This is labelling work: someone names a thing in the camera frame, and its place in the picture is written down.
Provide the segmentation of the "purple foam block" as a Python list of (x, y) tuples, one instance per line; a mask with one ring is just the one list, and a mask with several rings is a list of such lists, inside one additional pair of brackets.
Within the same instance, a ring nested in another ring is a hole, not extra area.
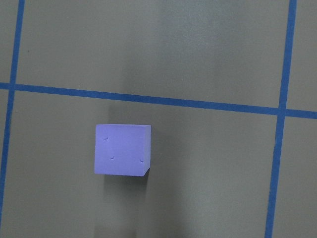
[(150, 165), (150, 125), (96, 125), (96, 174), (143, 177)]

